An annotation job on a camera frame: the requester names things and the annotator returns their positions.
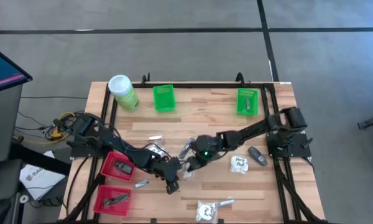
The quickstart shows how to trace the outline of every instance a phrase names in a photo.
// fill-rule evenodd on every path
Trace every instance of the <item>black tape line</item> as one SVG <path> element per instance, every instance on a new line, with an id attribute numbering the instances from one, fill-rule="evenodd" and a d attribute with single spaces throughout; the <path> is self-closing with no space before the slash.
<path id="1" fill-rule="evenodd" d="M 268 32 L 373 32 L 373 27 L 269 28 Z"/>
<path id="2" fill-rule="evenodd" d="M 252 27 L 202 27 L 163 29 L 80 29 L 80 30 L 0 30 L 0 34 L 179 34 L 262 32 Z"/>
<path id="3" fill-rule="evenodd" d="M 278 70 L 276 69 L 274 50 L 272 49 L 271 38 L 268 33 L 267 18 L 265 17 L 264 5 L 262 0 L 257 0 L 257 5 L 260 12 L 260 20 L 262 26 L 262 34 L 264 35 L 265 49 L 269 60 L 269 67 L 271 71 L 272 81 L 279 82 Z"/>

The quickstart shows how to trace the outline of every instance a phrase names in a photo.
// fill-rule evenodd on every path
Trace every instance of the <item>red basket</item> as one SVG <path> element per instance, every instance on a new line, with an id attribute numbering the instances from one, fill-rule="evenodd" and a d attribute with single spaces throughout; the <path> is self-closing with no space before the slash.
<path id="1" fill-rule="evenodd" d="M 113 197 L 116 197 L 118 195 L 122 195 L 125 193 L 129 193 L 130 195 L 127 200 L 104 207 L 104 200 L 113 198 Z M 131 190 L 130 189 L 123 189 L 120 187 L 101 185 L 99 186 L 99 189 L 98 189 L 97 198 L 95 200 L 93 210 L 94 212 L 98 212 L 98 213 L 126 216 L 127 212 L 130 209 L 130 202 L 131 202 Z"/>
<path id="2" fill-rule="evenodd" d="M 115 162 L 123 162 L 129 166 L 131 166 L 132 171 L 131 174 L 125 174 L 118 170 L 114 164 Z M 114 177 L 126 181 L 130 181 L 132 177 L 134 176 L 134 171 L 135 171 L 135 165 L 130 162 L 130 160 L 127 158 L 127 156 L 118 153 L 118 152 L 110 152 L 108 153 L 107 158 L 105 159 L 104 166 L 102 167 L 101 174 L 108 176 L 108 177 Z"/>

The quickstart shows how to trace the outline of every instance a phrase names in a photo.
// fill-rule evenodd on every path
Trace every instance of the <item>computer monitor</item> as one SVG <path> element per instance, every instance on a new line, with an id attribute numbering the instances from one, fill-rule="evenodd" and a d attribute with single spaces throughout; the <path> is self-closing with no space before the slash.
<path id="1" fill-rule="evenodd" d="M 33 78 L 0 52 L 0 90 L 31 81 Z"/>

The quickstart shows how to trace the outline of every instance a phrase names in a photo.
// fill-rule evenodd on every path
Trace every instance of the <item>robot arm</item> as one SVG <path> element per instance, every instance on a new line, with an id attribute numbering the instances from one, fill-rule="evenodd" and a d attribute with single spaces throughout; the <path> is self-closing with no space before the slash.
<path id="1" fill-rule="evenodd" d="M 106 128 L 99 118 L 92 114 L 80 115 L 72 128 L 65 126 L 57 119 L 54 120 L 54 123 L 76 136 L 75 142 L 67 142 L 69 146 L 90 147 L 95 150 L 107 151 L 113 148 L 126 155 L 138 169 L 165 180 L 168 194 L 178 190 L 177 171 L 182 167 L 177 157 L 161 157 L 151 150 L 139 149 L 128 144 L 121 139 L 119 134 L 113 133 L 115 129 Z"/>
<path id="2" fill-rule="evenodd" d="M 272 114 L 251 126 L 240 131 L 223 131 L 217 133 L 215 137 L 202 135 L 198 136 L 192 150 L 195 156 L 189 157 L 190 163 L 188 172 L 199 169 L 219 159 L 219 152 L 229 152 L 236 150 L 248 139 L 254 138 L 268 132 L 278 132 L 283 137 L 280 138 L 280 145 L 290 134 L 300 132 L 307 127 L 300 109 L 286 108 L 277 114 Z"/>

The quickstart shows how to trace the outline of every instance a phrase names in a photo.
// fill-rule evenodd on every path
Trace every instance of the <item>black remote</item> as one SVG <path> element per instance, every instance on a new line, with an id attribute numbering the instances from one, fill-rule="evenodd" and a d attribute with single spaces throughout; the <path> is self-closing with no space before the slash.
<path id="1" fill-rule="evenodd" d="M 114 166 L 116 167 L 117 170 L 125 174 L 131 174 L 132 172 L 132 167 L 123 162 L 116 161 Z"/>
<path id="2" fill-rule="evenodd" d="M 263 165 L 263 166 L 266 166 L 268 165 L 268 162 L 267 160 L 265 159 L 265 157 L 261 154 L 261 152 L 256 149 L 255 147 L 250 147 L 249 148 L 249 155 L 255 160 L 257 161 L 259 164 Z"/>

